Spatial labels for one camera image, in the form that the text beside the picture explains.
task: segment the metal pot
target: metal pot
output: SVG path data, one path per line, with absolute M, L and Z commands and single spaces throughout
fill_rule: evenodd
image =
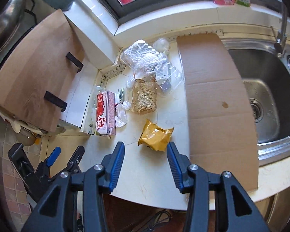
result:
M 18 29 L 26 0 L 9 0 L 0 14 L 0 51 Z

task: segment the white countertop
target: white countertop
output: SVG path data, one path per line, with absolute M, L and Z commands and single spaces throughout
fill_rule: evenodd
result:
M 181 70 L 176 42 L 171 43 L 169 59 Z M 122 74 L 108 80 L 106 89 L 116 92 L 125 87 L 131 71 L 128 67 Z M 175 187 L 166 152 L 153 151 L 146 146 L 138 146 L 146 119 L 157 122 L 162 128 L 175 127 L 172 141 L 180 153 L 189 157 L 189 132 L 187 105 L 184 84 L 166 97 L 157 97 L 157 110 L 138 115 L 128 112 L 128 123 L 117 128 L 116 136 L 111 139 L 95 135 L 89 136 L 53 136 L 49 138 L 47 154 L 61 146 L 63 163 L 55 162 L 53 172 L 61 170 L 77 145 L 85 147 L 85 154 L 79 164 L 84 172 L 100 163 L 106 154 L 112 153 L 118 141 L 125 144 L 125 158 L 118 185 L 112 195 L 143 205 L 175 210 L 186 210 L 188 196 L 181 194 Z M 266 199 L 290 186 L 290 157 L 259 168 L 258 189 L 249 193 L 254 202 Z M 214 200 L 210 200 L 210 209 L 215 209 Z

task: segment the faucet handle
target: faucet handle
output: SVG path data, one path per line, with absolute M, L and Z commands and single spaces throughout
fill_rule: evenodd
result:
M 276 37 L 276 33 L 275 33 L 275 30 L 274 30 L 273 26 L 271 25 L 270 27 L 271 27 L 271 29 L 272 29 L 272 32 L 273 32 L 274 38 L 277 39 L 277 37 Z

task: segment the wooden board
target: wooden board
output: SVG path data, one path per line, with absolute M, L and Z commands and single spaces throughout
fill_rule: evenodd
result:
M 63 12 L 40 22 L 14 49 L 0 71 L 0 106 L 16 118 L 54 132 L 61 109 L 44 99 L 48 90 L 62 100 L 77 67 L 66 58 L 71 52 L 81 62 L 84 50 Z
M 216 34 L 177 38 L 188 107 L 190 161 L 227 170 L 246 191 L 258 187 L 254 117 L 241 76 Z

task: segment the crumpled yellow packet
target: crumpled yellow packet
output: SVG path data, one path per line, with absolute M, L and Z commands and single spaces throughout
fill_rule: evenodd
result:
M 174 127 L 166 130 L 162 129 L 147 119 L 143 128 L 143 133 L 138 140 L 138 145 L 146 144 L 152 150 L 164 152 L 166 146 L 170 142 L 173 130 Z

